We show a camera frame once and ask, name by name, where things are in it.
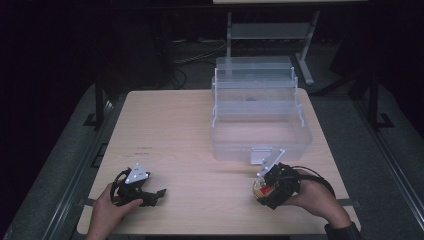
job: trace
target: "background table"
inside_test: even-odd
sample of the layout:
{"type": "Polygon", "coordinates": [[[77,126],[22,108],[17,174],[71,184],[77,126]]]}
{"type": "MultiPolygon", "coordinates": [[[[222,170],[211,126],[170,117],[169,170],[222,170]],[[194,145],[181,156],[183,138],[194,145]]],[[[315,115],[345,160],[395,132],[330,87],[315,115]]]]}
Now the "background table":
{"type": "MultiPolygon", "coordinates": [[[[299,89],[313,142],[296,164],[319,172],[337,198],[349,198],[307,93],[299,89]]],[[[210,90],[140,91],[128,94],[89,198],[139,162],[152,173],[143,190],[167,188],[156,207],[137,208],[115,229],[119,234],[317,234],[326,221],[294,206],[260,205],[252,184],[260,166],[221,162],[212,156],[210,90]]],[[[360,223],[352,206],[345,207],[360,223]]],[[[88,230],[86,206],[78,232],[88,230]]]]}

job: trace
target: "red component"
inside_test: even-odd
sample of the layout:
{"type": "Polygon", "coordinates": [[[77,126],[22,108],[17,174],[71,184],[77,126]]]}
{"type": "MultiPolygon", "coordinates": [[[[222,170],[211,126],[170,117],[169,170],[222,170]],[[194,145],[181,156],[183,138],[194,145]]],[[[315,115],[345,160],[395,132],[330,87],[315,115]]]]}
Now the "red component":
{"type": "Polygon", "coordinates": [[[271,191],[271,186],[268,186],[268,185],[266,185],[265,187],[262,187],[261,189],[259,189],[261,192],[262,192],[262,194],[267,194],[269,191],[271,191]]]}

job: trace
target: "black sleeve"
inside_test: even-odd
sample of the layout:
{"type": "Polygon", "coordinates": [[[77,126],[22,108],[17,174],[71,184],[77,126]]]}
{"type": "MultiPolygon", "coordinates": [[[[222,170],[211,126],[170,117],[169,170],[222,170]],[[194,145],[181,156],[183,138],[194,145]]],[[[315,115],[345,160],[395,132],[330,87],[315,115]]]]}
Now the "black sleeve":
{"type": "Polygon", "coordinates": [[[362,240],[364,239],[358,231],[355,223],[345,228],[334,229],[329,224],[324,227],[328,240],[362,240]]]}

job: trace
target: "clear storage container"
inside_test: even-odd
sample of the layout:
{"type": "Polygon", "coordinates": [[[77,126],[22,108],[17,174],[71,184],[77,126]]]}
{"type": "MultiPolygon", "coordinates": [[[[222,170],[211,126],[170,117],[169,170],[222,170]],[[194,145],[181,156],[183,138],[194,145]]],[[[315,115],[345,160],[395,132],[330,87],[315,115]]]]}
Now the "clear storage container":
{"type": "Polygon", "coordinates": [[[288,57],[218,58],[212,92],[217,160],[262,164],[284,150],[281,160],[293,161],[312,142],[288,57]]]}

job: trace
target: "dark background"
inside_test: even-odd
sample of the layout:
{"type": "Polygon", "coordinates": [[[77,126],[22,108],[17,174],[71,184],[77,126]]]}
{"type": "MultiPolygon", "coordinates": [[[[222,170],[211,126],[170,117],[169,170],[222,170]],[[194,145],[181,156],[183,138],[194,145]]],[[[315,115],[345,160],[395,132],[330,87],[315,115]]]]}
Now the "dark background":
{"type": "MultiPolygon", "coordinates": [[[[132,6],[134,1],[119,3],[132,6]]],[[[148,6],[151,1],[136,3],[148,6]]],[[[314,41],[342,41],[332,70],[346,76],[360,67],[372,69],[424,136],[423,4],[373,3],[361,10],[324,10],[314,41]]],[[[110,99],[133,89],[160,89],[172,72],[172,40],[225,38],[226,29],[218,27],[226,23],[223,11],[205,17],[205,12],[158,14],[109,6],[106,1],[46,0],[0,5],[0,236],[97,77],[110,99]]]]}

